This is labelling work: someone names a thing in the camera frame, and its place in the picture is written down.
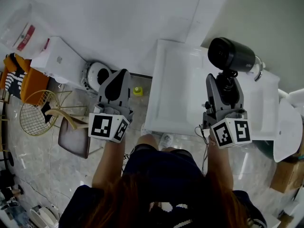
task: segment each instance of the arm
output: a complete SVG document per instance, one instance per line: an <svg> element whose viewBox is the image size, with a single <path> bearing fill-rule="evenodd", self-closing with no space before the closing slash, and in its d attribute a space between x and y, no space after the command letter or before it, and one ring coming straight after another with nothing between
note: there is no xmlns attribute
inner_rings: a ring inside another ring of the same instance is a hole
<svg viewBox="0 0 304 228"><path fill-rule="evenodd" d="M214 140L212 131L210 131L211 140ZM217 144L209 141L208 149L208 171L215 172L220 178L221 183L228 189L233 189L233 175L229 163L228 149L219 149Z"/></svg>
<svg viewBox="0 0 304 228"><path fill-rule="evenodd" d="M103 189L108 183L115 182L121 176L124 161L125 137L121 143L107 142L104 154L95 171L92 188Z"/></svg>

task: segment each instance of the white sink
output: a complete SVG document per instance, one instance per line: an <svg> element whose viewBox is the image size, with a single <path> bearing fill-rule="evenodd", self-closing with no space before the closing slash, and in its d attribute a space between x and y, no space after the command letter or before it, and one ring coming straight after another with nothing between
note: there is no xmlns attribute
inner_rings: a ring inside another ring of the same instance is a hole
<svg viewBox="0 0 304 228"><path fill-rule="evenodd" d="M207 49L159 40L145 127L152 131L195 135L208 98L206 77L220 72L208 60ZM264 71L255 82L239 73L244 108L252 124L252 139L274 140L277 128L279 78Z"/></svg>

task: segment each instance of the orange chair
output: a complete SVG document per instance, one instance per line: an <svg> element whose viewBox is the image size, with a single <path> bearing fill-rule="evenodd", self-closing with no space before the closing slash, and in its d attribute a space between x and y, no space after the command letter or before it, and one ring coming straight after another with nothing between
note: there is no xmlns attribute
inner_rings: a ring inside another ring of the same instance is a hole
<svg viewBox="0 0 304 228"><path fill-rule="evenodd" d="M15 54L15 58L20 67L27 74L24 76L21 85L20 98L23 103L28 103L32 105L37 105L42 95L36 95L35 97L31 97L28 101L25 102L26 99L36 91L47 89L49 77L45 76L43 73L33 69L30 67L31 60L23 59L22 57ZM0 88L5 89L5 80L9 72L14 72L17 70L17 66L11 60L10 57L6 57L4 60L4 72L2 74L0 80Z"/></svg>

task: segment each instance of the white sneaker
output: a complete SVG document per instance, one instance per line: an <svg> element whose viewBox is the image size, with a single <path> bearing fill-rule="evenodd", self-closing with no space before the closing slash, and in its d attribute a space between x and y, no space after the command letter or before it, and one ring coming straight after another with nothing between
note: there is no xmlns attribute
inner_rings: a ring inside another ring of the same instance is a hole
<svg viewBox="0 0 304 228"><path fill-rule="evenodd" d="M163 133L159 145L161 147L168 148L172 146L172 142L173 142L173 135L169 133Z"/></svg>
<svg viewBox="0 0 304 228"><path fill-rule="evenodd" d="M144 135L147 135L147 134L152 134L151 131L147 130L144 128L144 124L142 124L142 127L141 127L141 136L144 136Z"/></svg>

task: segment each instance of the marble floor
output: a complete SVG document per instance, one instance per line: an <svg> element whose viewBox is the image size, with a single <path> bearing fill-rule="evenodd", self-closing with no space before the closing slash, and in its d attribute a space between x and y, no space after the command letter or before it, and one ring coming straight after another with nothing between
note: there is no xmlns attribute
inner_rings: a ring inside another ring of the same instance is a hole
<svg viewBox="0 0 304 228"><path fill-rule="evenodd" d="M145 121L149 102L151 80L132 77L132 87L142 86L143 96L131 95L130 105L135 114L133 122L126 132L126 153L134 147L140 136L140 127ZM57 84L50 85L53 91L62 91ZM93 109L94 98L84 91L74 90L64 105L87 105ZM15 97L7 105L8 148L11 150L16 174L15 182L20 184L25 195L20 202L26 210L40 204L52 207L58 216L62 214L76 188L82 184L90 186L95 169L103 154L105 141L92 139L88 159L81 159L64 149L58 143L58 128L53 127L47 133L32 137L23 132L19 124L21 101ZM159 141L161 135L155 134ZM198 164L202 166L205 144L195 136L175 135L173 147L190 151ZM287 194L269 188L276 164L265 157L254 145L229 149L229 159L233 170L234 189L248 192L252 202L264 213L278 215L284 205L293 197L294 191Z"/></svg>

